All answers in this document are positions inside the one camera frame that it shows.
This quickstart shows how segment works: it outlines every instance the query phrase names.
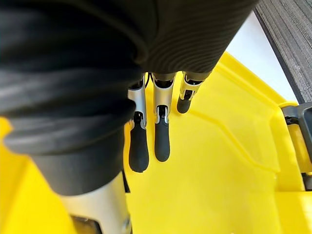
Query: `yellow surface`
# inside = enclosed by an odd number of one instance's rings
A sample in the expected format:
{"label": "yellow surface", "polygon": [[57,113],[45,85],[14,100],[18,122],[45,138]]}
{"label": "yellow surface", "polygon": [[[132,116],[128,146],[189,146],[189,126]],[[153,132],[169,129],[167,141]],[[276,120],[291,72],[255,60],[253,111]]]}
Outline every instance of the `yellow surface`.
{"label": "yellow surface", "polygon": [[[138,174],[124,157],[134,234],[312,234],[312,194],[303,192],[279,108],[285,100],[224,54],[189,112],[181,115],[176,111],[181,78],[180,73],[174,85],[169,160],[158,162],[153,151],[151,82],[146,90],[150,165]],[[127,156],[128,125],[125,136]],[[1,214],[6,214],[1,234],[73,233],[63,206],[35,166],[3,148],[1,158],[1,177],[6,176],[1,180],[6,203],[1,205]],[[7,165],[20,160],[24,170],[10,173]],[[4,189],[14,196],[3,196]]]}
{"label": "yellow surface", "polygon": [[289,125],[288,130],[292,137],[292,142],[296,150],[297,161],[301,172],[312,172],[312,163],[310,161],[308,150],[304,143],[299,125]]}

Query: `gray carpet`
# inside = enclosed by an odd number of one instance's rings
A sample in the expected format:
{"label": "gray carpet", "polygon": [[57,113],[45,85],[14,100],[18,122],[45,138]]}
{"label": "gray carpet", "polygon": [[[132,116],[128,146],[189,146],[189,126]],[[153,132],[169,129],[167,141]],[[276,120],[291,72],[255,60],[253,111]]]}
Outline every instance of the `gray carpet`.
{"label": "gray carpet", "polygon": [[312,101],[312,0],[261,0],[255,13],[299,103]]}

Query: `black fingertip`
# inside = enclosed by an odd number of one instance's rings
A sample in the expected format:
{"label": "black fingertip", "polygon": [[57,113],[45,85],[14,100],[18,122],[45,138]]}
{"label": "black fingertip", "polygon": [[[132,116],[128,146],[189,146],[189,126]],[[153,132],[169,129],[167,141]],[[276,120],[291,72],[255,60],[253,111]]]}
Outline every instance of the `black fingertip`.
{"label": "black fingertip", "polygon": [[165,162],[169,155],[169,124],[161,117],[159,123],[155,124],[155,156],[159,161]]}
{"label": "black fingertip", "polygon": [[129,166],[133,171],[142,173],[149,164],[146,130],[136,123],[130,135]]}
{"label": "black fingertip", "polygon": [[182,100],[179,97],[179,99],[177,101],[176,108],[177,108],[177,111],[179,111],[179,113],[184,114],[189,110],[190,105],[191,105],[191,101],[189,101],[187,99]]}

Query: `robotic hand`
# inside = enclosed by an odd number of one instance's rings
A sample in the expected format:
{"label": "robotic hand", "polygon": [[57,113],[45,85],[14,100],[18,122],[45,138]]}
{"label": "robotic hand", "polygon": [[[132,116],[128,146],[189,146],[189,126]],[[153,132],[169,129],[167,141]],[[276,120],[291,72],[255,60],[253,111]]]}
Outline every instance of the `robotic hand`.
{"label": "robotic hand", "polygon": [[130,120],[129,163],[141,173],[149,163],[142,74],[153,77],[155,155],[165,162],[176,72],[184,71],[177,109],[186,113],[255,3],[5,1],[0,115],[14,128],[6,145],[32,158],[78,227],[130,234],[123,125]]}

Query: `yellow plastic bin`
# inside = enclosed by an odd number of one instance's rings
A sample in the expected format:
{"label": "yellow plastic bin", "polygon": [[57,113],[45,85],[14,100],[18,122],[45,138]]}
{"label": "yellow plastic bin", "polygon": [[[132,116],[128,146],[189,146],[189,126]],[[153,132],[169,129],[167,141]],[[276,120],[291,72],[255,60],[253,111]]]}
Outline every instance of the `yellow plastic bin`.
{"label": "yellow plastic bin", "polygon": [[[153,151],[153,86],[147,96],[148,169],[124,168],[134,234],[312,234],[311,172],[302,139],[292,141],[280,107],[287,103],[229,54],[200,87],[191,109],[170,114],[171,155]],[[0,137],[9,131],[0,120]],[[35,165],[0,146],[1,234],[73,234],[71,219]]]}

